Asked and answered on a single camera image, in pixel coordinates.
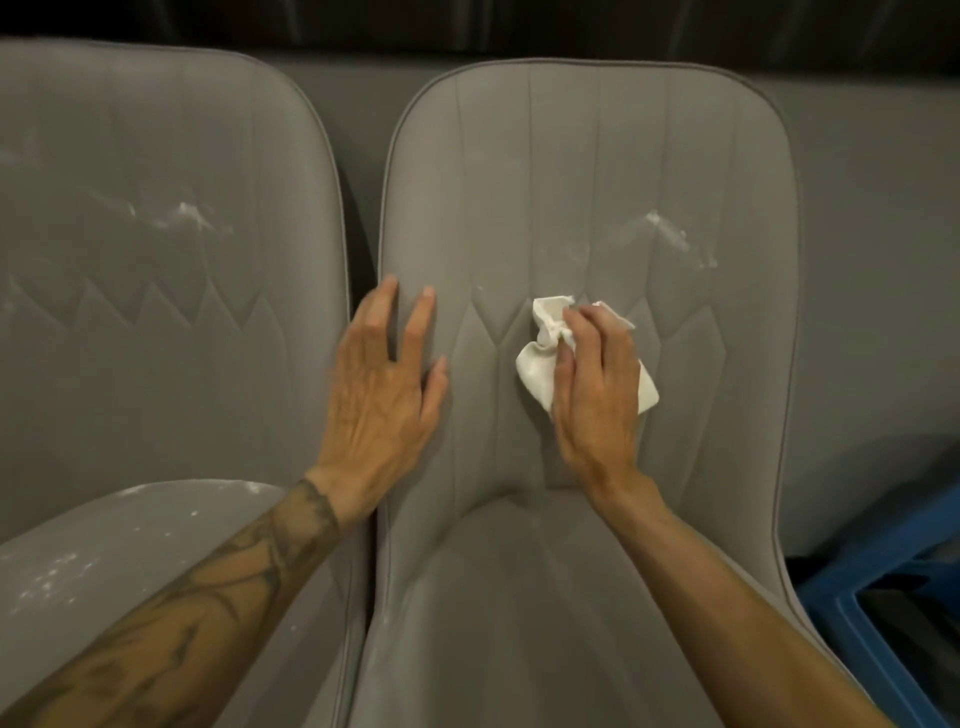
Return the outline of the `person's right hand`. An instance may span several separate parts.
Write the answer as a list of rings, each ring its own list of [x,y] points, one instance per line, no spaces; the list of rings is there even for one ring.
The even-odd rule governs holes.
[[[608,310],[572,306],[562,318],[575,341],[574,401],[554,420],[561,457],[586,497],[603,510],[643,483],[636,466],[641,362],[632,334]]]

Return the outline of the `person's right forearm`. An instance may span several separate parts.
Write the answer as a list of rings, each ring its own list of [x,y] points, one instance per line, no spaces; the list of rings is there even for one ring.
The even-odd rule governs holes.
[[[585,482],[726,728],[895,728],[777,609],[676,516],[653,480]]]

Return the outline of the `grey upholstered chair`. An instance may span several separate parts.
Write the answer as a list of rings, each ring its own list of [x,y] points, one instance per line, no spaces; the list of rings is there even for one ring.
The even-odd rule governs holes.
[[[658,404],[637,463],[666,504],[852,679],[778,534],[801,216],[778,111],[691,65],[527,59],[427,84],[391,140],[379,271],[451,382],[377,509],[349,728],[722,728],[661,612],[559,455],[516,358],[534,299],[634,324]]]
[[[291,79],[0,41],[0,712],[279,502],[349,315]]]

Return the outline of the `person's left hand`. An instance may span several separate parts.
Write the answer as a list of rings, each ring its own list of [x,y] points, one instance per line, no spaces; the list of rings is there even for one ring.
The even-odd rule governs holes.
[[[427,285],[416,297],[399,353],[355,356],[353,321],[337,347],[318,461],[306,478],[344,532],[365,520],[417,466],[438,423],[421,423],[429,370],[426,340],[436,307]]]

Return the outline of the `white cloth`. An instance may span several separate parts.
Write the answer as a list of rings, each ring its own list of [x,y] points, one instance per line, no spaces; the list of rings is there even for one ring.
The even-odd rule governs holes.
[[[557,351],[561,341],[575,351],[575,341],[571,329],[563,318],[563,311],[574,307],[571,296],[537,297],[532,301],[532,318],[537,327],[536,337],[523,346],[515,359],[515,369],[521,383],[529,394],[543,408],[553,421],[553,401]],[[590,306],[607,310],[627,331],[636,326],[606,302],[599,300]],[[638,415],[656,407],[661,399],[660,393],[646,366],[640,362],[640,378],[637,390]]]

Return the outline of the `blue plastic crate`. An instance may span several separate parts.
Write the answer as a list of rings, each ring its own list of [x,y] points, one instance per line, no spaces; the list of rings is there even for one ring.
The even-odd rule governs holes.
[[[897,728],[960,728],[960,474],[888,504],[797,594]]]

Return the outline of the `person's left forearm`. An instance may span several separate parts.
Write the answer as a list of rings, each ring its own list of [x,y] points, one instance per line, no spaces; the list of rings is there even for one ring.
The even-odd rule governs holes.
[[[0,713],[0,728],[342,728],[361,653],[356,482],[315,469]]]

